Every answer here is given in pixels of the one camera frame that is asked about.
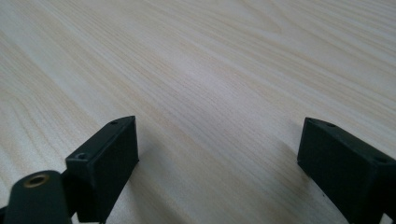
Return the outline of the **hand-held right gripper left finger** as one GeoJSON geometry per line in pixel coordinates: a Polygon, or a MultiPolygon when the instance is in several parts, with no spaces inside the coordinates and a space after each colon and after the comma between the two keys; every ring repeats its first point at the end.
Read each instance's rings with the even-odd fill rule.
{"type": "Polygon", "coordinates": [[[138,162],[135,117],[110,121],[65,159],[70,212],[106,222],[138,162]]]}

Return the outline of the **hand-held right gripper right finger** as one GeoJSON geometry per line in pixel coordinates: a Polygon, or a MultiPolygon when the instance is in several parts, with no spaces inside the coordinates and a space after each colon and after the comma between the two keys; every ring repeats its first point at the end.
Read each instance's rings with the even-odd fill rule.
{"type": "Polygon", "coordinates": [[[396,224],[396,160],[320,119],[304,120],[297,163],[350,224],[396,224]]]}

